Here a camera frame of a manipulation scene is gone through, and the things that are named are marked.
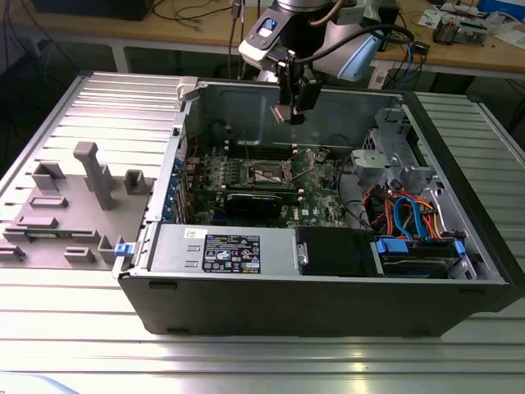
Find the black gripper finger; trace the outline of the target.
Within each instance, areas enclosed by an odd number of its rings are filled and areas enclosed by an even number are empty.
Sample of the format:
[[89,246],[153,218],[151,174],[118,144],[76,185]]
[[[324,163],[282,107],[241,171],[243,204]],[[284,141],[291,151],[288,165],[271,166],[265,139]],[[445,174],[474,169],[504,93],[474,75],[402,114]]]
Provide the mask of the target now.
[[289,76],[291,125],[305,122],[305,113],[314,109],[322,88],[322,79],[309,67],[293,67]]
[[278,104],[292,108],[294,105],[294,62],[280,62],[276,76],[279,85]]

